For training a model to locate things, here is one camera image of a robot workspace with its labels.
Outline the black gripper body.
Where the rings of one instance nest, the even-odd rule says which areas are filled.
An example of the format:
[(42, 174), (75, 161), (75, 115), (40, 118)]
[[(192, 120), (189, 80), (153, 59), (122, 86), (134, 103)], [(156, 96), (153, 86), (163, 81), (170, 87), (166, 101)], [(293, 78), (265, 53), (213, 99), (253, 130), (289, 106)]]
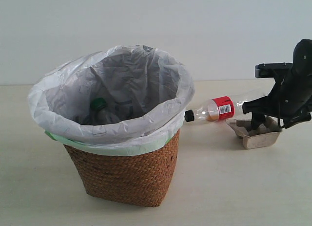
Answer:
[(269, 94), (278, 95), (278, 126), (290, 128), (311, 120), (312, 41), (302, 39), (294, 48), (292, 63), (262, 63), (256, 78), (274, 78)]

